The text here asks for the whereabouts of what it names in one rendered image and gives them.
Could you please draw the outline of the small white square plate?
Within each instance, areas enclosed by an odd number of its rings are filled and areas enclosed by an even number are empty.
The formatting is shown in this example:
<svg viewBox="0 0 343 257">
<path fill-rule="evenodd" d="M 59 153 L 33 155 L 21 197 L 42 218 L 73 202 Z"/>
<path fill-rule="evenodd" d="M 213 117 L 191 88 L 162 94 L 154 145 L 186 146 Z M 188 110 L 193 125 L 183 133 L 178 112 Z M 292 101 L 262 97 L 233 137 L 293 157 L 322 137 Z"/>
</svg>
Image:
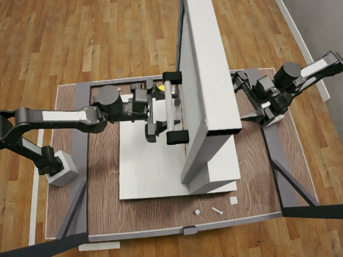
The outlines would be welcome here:
<svg viewBox="0 0 343 257">
<path fill-rule="evenodd" d="M 231 203 L 231 205 L 238 203 L 236 196 L 230 198 L 230 203 Z"/>
</svg>

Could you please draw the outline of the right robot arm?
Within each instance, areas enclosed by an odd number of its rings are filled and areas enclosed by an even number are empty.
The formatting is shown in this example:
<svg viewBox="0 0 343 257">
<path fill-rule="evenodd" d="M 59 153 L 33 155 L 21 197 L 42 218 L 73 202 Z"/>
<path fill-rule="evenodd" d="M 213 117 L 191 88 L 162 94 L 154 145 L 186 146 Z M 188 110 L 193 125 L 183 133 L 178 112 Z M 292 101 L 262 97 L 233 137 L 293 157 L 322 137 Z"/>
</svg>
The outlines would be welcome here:
<svg viewBox="0 0 343 257">
<path fill-rule="evenodd" d="M 303 68 L 300 64 L 287 61 L 274 75 L 274 80 L 265 75 L 252 88 L 258 88 L 263 96 L 262 102 L 270 99 L 269 108 L 275 117 L 283 115 L 295 97 L 324 77 L 343 71 L 343 59 L 337 52 L 329 51 L 323 57 Z"/>
</svg>

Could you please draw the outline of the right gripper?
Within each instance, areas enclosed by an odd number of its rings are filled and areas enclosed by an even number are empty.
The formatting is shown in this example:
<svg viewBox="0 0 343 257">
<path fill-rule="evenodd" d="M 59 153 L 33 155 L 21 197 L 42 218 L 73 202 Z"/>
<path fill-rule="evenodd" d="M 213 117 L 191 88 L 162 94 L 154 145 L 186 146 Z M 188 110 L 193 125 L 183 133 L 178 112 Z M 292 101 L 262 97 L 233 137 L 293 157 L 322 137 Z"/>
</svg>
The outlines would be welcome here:
<svg viewBox="0 0 343 257">
<path fill-rule="evenodd" d="M 253 88 L 250 89 L 250 87 L 247 85 L 248 80 L 248 77 L 244 74 L 243 71 L 235 72 L 232 78 L 234 93 L 236 94 L 238 90 L 242 89 L 248 97 L 248 100 L 251 102 L 251 104 L 256 110 L 254 112 L 241 116 L 240 120 L 255 122 L 261 128 L 263 128 L 275 119 L 275 116 L 269 107 L 263 109 L 263 107 L 261 106 L 261 104 L 266 103 L 270 99 L 268 98 L 267 100 L 262 102 L 262 94 L 260 93 L 257 87 L 253 86 Z"/>
</svg>

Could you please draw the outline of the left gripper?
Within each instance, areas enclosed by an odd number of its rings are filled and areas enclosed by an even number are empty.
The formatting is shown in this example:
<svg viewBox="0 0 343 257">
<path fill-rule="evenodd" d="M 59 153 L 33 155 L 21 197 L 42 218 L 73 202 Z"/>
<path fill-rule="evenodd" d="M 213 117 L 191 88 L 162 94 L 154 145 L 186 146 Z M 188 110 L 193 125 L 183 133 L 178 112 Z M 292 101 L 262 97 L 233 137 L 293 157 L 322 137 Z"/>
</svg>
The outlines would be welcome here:
<svg viewBox="0 0 343 257">
<path fill-rule="evenodd" d="M 153 79 L 147 79 L 144 81 L 144 89 L 147 89 L 147 105 L 145 106 L 145 114 L 146 115 L 135 115 L 132 113 L 128 113 L 128 108 L 131 108 L 131 102 L 125 103 L 125 117 L 126 121 L 131 121 L 134 123 L 137 120 L 144 120 L 147 122 L 145 124 L 145 137 L 146 141 L 149 143 L 156 142 L 156 135 L 159 137 L 159 134 L 167 129 L 167 121 L 161 122 L 156 120 L 156 123 L 153 123 L 153 99 L 155 98 L 156 101 L 165 100 L 165 91 L 159 89 L 156 84 L 153 86 Z M 150 90 L 148 90 L 150 89 Z M 148 108 L 149 105 L 149 108 Z M 149 116 L 148 116 L 149 112 Z M 148 121 L 147 121 L 148 120 Z M 159 134 L 158 134 L 159 131 Z"/>
</svg>

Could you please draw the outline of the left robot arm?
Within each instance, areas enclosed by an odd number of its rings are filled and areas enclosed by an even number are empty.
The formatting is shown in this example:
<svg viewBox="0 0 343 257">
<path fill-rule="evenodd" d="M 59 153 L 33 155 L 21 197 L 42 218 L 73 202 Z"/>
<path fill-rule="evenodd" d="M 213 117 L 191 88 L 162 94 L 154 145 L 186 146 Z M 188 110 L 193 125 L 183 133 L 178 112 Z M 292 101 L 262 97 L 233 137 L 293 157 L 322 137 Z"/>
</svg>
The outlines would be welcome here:
<svg viewBox="0 0 343 257">
<path fill-rule="evenodd" d="M 146 115 L 147 89 L 142 84 L 131 84 L 131 108 L 128 113 Z M 18 108 L 14 111 L 0 111 L 0 150 L 9 149 L 23 157 L 32 160 L 38 169 L 39 175 L 49 174 L 51 177 L 64 170 L 63 162 L 55 156 L 54 148 L 39 147 L 22 135 L 36 129 L 78 129 L 84 133 L 101 133 L 109 121 L 127 122 L 125 117 L 125 102 L 115 86 L 103 86 L 93 97 L 90 106 L 79 110 L 31 110 Z M 98 107 L 97 107 L 98 106 Z M 15 117 L 16 125 L 8 120 Z M 11 146 L 11 147 L 10 147 Z M 7 148 L 9 147 L 9 148 Z"/>
</svg>

